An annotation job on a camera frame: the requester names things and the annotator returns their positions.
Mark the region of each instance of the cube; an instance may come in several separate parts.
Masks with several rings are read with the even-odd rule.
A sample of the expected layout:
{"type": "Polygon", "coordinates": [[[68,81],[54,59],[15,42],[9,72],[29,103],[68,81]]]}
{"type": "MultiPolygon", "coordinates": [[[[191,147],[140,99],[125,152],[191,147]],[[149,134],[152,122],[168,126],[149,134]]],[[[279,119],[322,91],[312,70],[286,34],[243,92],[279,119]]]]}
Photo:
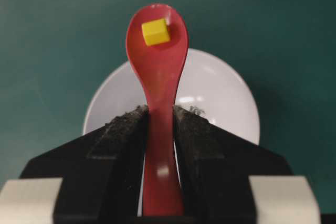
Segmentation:
{"type": "Polygon", "coordinates": [[[169,32],[164,18],[143,23],[142,35],[147,46],[170,41],[169,32]]]}

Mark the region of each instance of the red spoon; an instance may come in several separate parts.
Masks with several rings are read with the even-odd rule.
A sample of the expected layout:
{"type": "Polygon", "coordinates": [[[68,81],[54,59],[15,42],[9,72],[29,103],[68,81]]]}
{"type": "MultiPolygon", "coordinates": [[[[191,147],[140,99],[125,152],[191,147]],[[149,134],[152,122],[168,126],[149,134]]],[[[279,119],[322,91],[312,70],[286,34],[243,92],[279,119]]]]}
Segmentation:
{"type": "Polygon", "coordinates": [[[132,18],[126,36],[126,51],[142,84],[150,113],[143,215],[183,214],[173,145],[173,105],[187,49],[187,29],[183,19],[171,6],[149,5],[132,18]],[[160,18],[165,18],[171,40],[146,46],[141,24],[160,18]]]}

